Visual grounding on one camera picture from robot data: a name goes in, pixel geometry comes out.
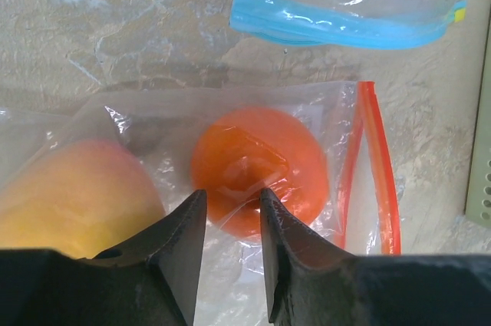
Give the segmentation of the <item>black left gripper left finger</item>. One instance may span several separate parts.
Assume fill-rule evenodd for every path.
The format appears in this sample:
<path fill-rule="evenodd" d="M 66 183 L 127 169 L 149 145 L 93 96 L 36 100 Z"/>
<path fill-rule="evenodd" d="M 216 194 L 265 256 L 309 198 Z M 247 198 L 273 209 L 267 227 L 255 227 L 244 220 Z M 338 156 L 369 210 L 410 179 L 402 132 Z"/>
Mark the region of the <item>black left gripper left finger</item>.
<path fill-rule="evenodd" d="M 1 252 L 3 325 L 191 325 L 206 192 L 93 259 L 50 249 Z"/>

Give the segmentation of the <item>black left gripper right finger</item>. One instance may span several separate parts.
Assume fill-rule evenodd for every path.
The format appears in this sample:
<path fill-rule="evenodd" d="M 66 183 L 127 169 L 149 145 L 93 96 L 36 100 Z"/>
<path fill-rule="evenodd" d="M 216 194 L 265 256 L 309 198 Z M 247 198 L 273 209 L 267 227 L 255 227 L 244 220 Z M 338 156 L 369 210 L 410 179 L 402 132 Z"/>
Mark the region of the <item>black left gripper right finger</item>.
<path fill-rule="evenodd" d="M 356 256 L 260 196 L 268 319 L 275 325 L 488 325 L 487 255 Z"/>

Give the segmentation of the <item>fake yellow orange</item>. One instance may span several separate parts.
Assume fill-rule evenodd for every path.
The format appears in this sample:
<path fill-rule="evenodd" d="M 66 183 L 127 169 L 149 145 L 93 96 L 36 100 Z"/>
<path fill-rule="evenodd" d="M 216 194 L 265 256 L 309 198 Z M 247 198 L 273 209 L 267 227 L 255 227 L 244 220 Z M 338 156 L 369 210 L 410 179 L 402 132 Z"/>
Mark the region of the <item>fake yellow orange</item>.
<path fill-rule="evenodd" d="M 140 161 L 109 140 L 82 140 L 33 162 L 1 191 L 1 247 L 93 258 L 166 215 Z"/>

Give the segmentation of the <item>clear bag red zipper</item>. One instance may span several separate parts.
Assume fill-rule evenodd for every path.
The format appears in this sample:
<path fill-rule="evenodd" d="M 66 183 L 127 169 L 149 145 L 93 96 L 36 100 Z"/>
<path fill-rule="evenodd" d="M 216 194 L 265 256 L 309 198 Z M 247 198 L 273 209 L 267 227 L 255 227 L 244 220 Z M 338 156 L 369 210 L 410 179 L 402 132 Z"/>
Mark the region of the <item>clear bag red zipper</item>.
<path fill-rule="evenodd" d="M 400 253 L 374 84 L 102 93 L 1 112 L 1 323 L 260 323 L 260 195 L 340 250 Z"/>

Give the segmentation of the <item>fake orange persimmon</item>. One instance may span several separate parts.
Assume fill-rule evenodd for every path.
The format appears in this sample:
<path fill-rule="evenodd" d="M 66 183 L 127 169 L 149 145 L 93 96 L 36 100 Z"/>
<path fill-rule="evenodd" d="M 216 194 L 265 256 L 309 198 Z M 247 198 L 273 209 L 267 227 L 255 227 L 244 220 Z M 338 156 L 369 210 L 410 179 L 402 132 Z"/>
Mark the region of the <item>fake orange persimmon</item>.
<path fill-rule="evenodd" d="M 309 225 L 329 200 L 328 159 L 296 117 L 269 107 L 244 107 L 215 121 L 191 158 L 194 189 L 208 196 L 208 218 L 238 239 L 260 240 L 260 192 L 269 188 Z"/>

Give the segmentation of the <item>clear bag blue zipper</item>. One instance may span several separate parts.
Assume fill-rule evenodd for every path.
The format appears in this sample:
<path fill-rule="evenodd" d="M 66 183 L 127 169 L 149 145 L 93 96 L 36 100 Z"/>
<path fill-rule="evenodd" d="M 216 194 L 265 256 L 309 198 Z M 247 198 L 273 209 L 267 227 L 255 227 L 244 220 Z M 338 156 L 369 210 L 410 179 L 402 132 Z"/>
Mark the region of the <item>clear bag blue zipper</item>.
<path fill-rule="evenodd" d="M 442 37 L 465 0 L 233 0 L 231 28 L 279 44 L 417 48 Z"/>

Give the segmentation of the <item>green perforated basket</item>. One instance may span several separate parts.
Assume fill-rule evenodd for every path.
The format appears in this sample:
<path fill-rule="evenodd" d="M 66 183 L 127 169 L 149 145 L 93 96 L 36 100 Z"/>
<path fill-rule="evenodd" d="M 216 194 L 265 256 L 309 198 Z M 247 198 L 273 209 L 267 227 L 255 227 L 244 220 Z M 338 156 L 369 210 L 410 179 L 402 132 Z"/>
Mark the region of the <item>green perforated basket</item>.
<path fill-rule="evenodd" d="M 490 31 L 486 40 L 465 215 L 490 228 Z"/>

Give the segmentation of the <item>yellow zipper slider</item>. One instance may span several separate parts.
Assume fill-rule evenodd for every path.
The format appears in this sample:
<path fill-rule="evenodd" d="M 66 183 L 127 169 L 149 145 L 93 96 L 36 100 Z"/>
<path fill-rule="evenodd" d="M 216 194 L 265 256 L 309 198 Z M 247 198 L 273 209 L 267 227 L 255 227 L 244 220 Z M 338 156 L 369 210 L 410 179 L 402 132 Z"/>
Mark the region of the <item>yellow zipper slider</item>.
<path fill-rule="evenodd" d="M 454 12 L 454 21 L 457 23 L 457 22 L 460 22 L 460 21 L 463 21 L 466 17 L 466 8 L 458 8 L 455 12 Z"/>

